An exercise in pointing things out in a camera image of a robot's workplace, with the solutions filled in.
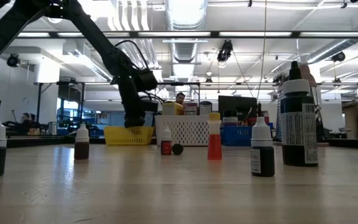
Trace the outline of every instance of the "red bottle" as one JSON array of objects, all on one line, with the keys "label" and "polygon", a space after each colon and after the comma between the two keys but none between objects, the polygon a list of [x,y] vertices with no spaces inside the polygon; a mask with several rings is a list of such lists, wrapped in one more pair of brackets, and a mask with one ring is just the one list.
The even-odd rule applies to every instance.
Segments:
[{"label": "red bottle", "polygon": [[161,147],[161,155],[172,154],[172,137],[171,137],[171,131],[169,130],[168,126],[166,126],[162,131],[160,147]]},{"label": "red bottle", "polygon": [[222,160],[221,123],[221,115],[219,113],[209,114],[208,160]]}]

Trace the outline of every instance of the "yellow basket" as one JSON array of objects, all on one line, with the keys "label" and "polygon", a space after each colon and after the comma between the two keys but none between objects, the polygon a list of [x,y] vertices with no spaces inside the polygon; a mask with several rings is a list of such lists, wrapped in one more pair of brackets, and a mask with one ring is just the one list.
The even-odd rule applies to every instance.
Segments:
[{"label": "yellow basket", "polygon": [[152,141],[154,127],[105,127],[104,137],[108,146],[147,145]]}]

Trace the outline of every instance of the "ceiling light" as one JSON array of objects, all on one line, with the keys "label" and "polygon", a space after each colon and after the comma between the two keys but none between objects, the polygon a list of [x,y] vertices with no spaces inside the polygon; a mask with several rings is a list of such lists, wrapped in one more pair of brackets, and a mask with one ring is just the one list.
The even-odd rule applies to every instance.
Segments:
[{"label": "ceiling light", "polygon": [[292,32],[220,32],[220,37],[289,37]]},{"label": "ceiling light", "polygon": [[208,40],[162,40],[164,44],[206,44]]},{"label": "ceiling light", "polygon": [[129,37],[128,32],[103,32],[106,37]]},{"label": "ceiling light", "polygon": [[59,37],[84,37],[81,32],[59,32]]},{"label": "ceiling light", "polygon": [[358,37],[358,32],[301,32],[300,37]]},{"label": "ceiling light", "polygon": [[173,32],[139,32],[139,37],[209,37],[210,32],[173,31]]},{"label": "ceiling light", "polygon": [[85,100],[87,102],[107,102],[109,100]]},{"label": "ceiling light", "polygon": [[47,32],[22,32],[18,37],[50,37]]},{"label": "ceiling light", "polygon": [[85,83],[85,85],[110,85],[110,83],[90,82],[90,83]]}]

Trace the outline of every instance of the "black sphere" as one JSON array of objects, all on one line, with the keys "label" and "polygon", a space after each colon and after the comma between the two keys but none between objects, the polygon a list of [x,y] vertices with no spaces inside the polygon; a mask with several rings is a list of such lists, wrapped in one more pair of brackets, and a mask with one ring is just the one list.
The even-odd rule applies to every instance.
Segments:
[{"label": "black sphere", "polygon": [[172,152],[175,155],[180,155],[183,152],[183,146],[181,144],[174,144],[172,147]]}]

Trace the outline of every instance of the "blue plastic bin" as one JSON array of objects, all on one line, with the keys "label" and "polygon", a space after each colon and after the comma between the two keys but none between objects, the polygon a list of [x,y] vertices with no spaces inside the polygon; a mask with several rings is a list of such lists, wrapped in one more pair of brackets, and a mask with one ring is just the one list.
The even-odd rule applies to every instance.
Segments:
[{"label": "blue plastic bin", "polygon": [[251,146],[252,127],[223,127],[222,134],[225,146]]}]

